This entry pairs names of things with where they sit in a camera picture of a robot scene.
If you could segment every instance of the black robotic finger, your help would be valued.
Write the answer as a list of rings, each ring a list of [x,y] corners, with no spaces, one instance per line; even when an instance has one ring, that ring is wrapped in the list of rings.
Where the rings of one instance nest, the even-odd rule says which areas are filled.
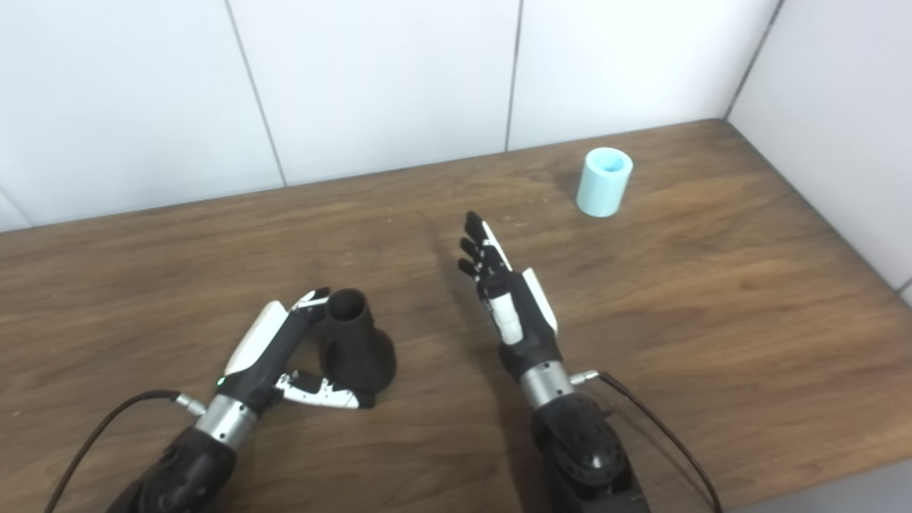
[[[463,237],[463,238],[459,239],[459,247],[462,251],[465,252],[466,255],[468,255],[469,257],[472,257],[472,259],[478,258],[478,255],[480,253],[478,250],[478,246],[474,242],[469,240],[468,238]]]
[[[484,220],[473,211],[469,211],[465,215],[465,233],[475,241],[477,246],[481,246],[488,238],[488,234],[484,231]]]
[[[478,281],[478,279],[479,279],[478,278],[478,269],[475,268],[475,265],[472,262],[466,260],[465,258],[460,258],[459,259],[459,270],[462,271],[463,273],[469,275],[469,277],[474,279],[475,281]]]

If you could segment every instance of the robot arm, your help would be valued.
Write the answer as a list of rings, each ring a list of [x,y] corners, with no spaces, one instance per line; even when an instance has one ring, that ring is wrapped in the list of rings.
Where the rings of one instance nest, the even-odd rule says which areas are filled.
[[[476,284],[491,313],[506,371],[533,409],[533,433],[543,453],[554,511],[649,512],[617,434],[592,398],[575,390],[593,377],[568,376],[557,347],[557,321],[532,269],[513,271],[488,224],[466,214],[461,248],[472,259],[459,268]]]
[[[196,424],[183,430],[108,512],[209,510],[231,477],[241,443],[263,413],[282,399],[337,408],[373,407],[371,394],[285,370],[307,329],[325,317],[328,295],[328,288],[313,290],[288,311],[278,301],[267,304],[228,361],[209,406],[196,407],[201,415]]]

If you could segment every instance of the black cable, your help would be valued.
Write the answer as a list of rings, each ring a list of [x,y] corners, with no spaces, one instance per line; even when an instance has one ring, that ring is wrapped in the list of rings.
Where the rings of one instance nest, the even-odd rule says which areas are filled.
[[[624,397],[627,397],[630,400],[630,402],[635,404],[637,406],[637,408],[639,408],[639,410],[641,412],[643,412],[643,414],[645,414],[647,417],[649,417],[649,420],[651,420],[656,426],[658,426],[658,429],[662,430],[662,433],[664,433],[665,436],[667,436],[668,439],[671,440],[672,443],[674,443],[674,445],[678,448],[678,450],[684,455],[684,457],[687,458],[687,460],[693,466],[694,470],[697,471],[697,474],[700,475],[700,480],[703,481],[703,486],[705,486],[706,490],[708,492],[710,492],[710,497],[712,498],[712,510],[715,513],[722,513],[722,504],[721,504],[721,502],[719,502],[719,494],[716,493],[716,487],[714,487],[712,485],[712,481],[710,481],[710,476],[707,475],[705,470],[703,470],[703,466],[700,465],[700,462],[697,461],[697,458],[693,454],[691,454],[690,451],[688,450],[688,448],[684,446],[684,444],[678,439],[678,437],[675,436],[675,434],[672,433],[670,429],[668,429],[668,426],[666,426],[665,423],[660,421],[658,419],[658,417],[656,416],[656,414],[653,414],[652,410],[647,408],[645,404],[643,404],[639,399],[637,399],[637,397],[630,390],[628,390],[627,387],[624,386],[623,383],[618,381],[617,378],[615,378],[614,376],[612,376],[611,374],[609,374],[607,372],[600,372],[598,374],[598,379],[607,383],[608,386],[617,390],[618,393],[620,393]]]
[[[45,507],[45,513],[51,513],[54,511],[54,508],[57,506],[57,502],[60,500],[60,496],[63,495],[64,488],[67,487],[69,479],[73,476],[73,472],[76,471],[76,467],[79,465],[79,462],[82,461],[83,456],[86,455],[89,448],[92,444],[98,440],[98,436],[102,431],[108,427],[108,424],[114,420],[114,417],[118,416],[121,412],[130,408],[133,404],[139,403],[140,401],[146,401],[147,399],[170,399],[172,401],[176,400],[181,393],[174,390],[149,390],[148,392],[143,392],[139,395],[134,395],[128,400],[124,401],[120,406],[114,408],[114,410],[105,417],[98,427],[95,428],[95,431],[92,432],[86,439],[86,442],[83,443],[82,447],[79,448],[79,451],[73,456],[73,461],[69,463],[67,470],[63,473],[63,476],[60,477],[60,482],[57,483],[57,487],[54,488],[54,493],[51,494],[50,500],[47,502]]]

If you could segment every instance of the white robotic hand cover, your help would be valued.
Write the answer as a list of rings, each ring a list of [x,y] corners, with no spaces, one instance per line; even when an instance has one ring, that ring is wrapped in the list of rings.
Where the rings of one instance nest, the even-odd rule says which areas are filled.
[[[234,350],[231,359],[228,360],[228,365],[225,366],[224,375],[227,376],[243,371],[253,365],[273,340],[290,312],[298,309],[323,307],[327,298],[314,299],[315,294],[316,291],[311,290],[300,298],[290,310],[285,310],[285,307],[279,301],[270,301]],[[309,390],[296,387],[295,385],[301,381],[308,382],[308,384],[314,386],[308,386]],[[332,408],[359,407],[358,398],[353,392],[336,389],[327,378],[320,378],[311,374],[297,371],[282,374],[275,384],[275,388],[282,391],[285,399],[295,403]]]

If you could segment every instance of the tile grout line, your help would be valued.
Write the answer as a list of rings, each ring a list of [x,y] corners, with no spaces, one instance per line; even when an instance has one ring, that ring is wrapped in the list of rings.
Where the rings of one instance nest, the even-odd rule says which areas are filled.
[[[779,0],[779,3],[776,4],[776,8],[772,10],[770,23],[766,25],[766,30],[764,30],[763,35],[760,36],[760,43],[757,44],[757,49],[754,50],[753,56],[751,56],[751,62],[747,64],[747,69],[744,70],[744,75],[741,77],[741,82],[738,83],[738,88],[735,89],[735,94],[731,97],[729,107],[725,110],[725,115],[722,116],[724,120],[729,120],[731,111],[735,108],[735,102],[738,101],[738,97],[741,95],[741,90],[744,89],[744,84],[747,83],[747,78],[750,76],[751,71],[753,71],[753,65],[757,63],[757,57],[760,56],[760,52],[763,50],[763,45],[766,44],[766,38],[770,35],[770,31],[772,30],[772,24],[776,23],[776,18],[779,17],[779,11],[782,10],[782,4],[784,3],[785,0]]]
[[[900,285],[899,288],[896,289],[896,293],[897,293],[898,295],[902,296],[902,295],[903,295],[903,292],[906,292],[906,290],[907,290],[909,287],[912,287],[912,277],[910,277],[909,279],[907,279],[907,280],[906,280],[906,283]]]
[[[244,61],[244,69],[247,71],[247,79],[250,80],[250,87],[254,90],[256,108],[260,110],[260,118],[263,120],[263,126],[266,128],[266,139],[269,140],[269,147],[273,151],[275,165],[278,167],[279,176],[282,178],[282,186],[287,187],[288,180],[285,178],[285,169],[282,168],[282,161],[279,159],[279,152],[275,148],[273,131],[269,129],[269,121],[266,120],[266,111],[263,108],[263,102],[260,100],[260,90],[256,88],[256,80],[254,80],[254,73],[250,69],[250,61],[247,60],[247,52],[244,50],[244,42],[241,40],[241,32],[237,28],[237,22],[234,21],[234,11],[231,8],[231,0],[224,0],[224,3],[225,9],[228,11],[228,19],[231,20],[231,28],[234,31],[234,40],[237,41],[237,48],[241,52],[241,60]]]
[[[29,216],[26,214],[26,211],[23,210],[22,207],[19,206],[18,203],[16,203],[15,201],[13,201],[12,196],[10,196],[9,194],[7,194],[7,193],[6,193],[6,190],[5,190],[3,187],[0,187],[0,197],[2,197],[4,200],[6,200],[6,202],[9,203],[10,206],[13,207],[13,210],[15,210],[19,215],[22,216],[23,220],[26,221],[26,224],[28,225],[29,228],[34,228],[34,227],[36,226],[36,225],[35,225],[35,222],[32,221],[31,217],[29,217]]]
[[[513,74],[510,76],[510,99],[507,104],[507,133],[503,140],[503,150],[510,150],[510,129],[513,124],[513,92],[516,89],[516,63],[519,61],[519,36],[523,27],[523,4],[524,0],[519,0],[519,13],[516,15],[516,40],[513,43]]]

